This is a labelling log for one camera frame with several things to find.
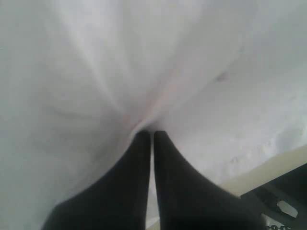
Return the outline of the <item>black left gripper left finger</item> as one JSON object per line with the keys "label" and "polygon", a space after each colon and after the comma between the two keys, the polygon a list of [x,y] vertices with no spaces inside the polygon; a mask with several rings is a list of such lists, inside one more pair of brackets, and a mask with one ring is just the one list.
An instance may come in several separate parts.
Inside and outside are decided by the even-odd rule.
{"label": "black left gripper left finger", "polygon": [[139,132],[122,158],[96,183],[57,205],[44,230],[144,230],[151,138]]}

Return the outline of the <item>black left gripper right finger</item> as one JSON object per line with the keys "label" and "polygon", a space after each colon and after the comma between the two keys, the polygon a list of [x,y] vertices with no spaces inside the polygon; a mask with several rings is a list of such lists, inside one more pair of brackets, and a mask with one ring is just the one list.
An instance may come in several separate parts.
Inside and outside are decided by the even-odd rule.
{"label": "black left gripper right finger", "polygon": [[154,133],[154,174],[162,230],[264,230],[240,198],[202,176],[165,131]]}

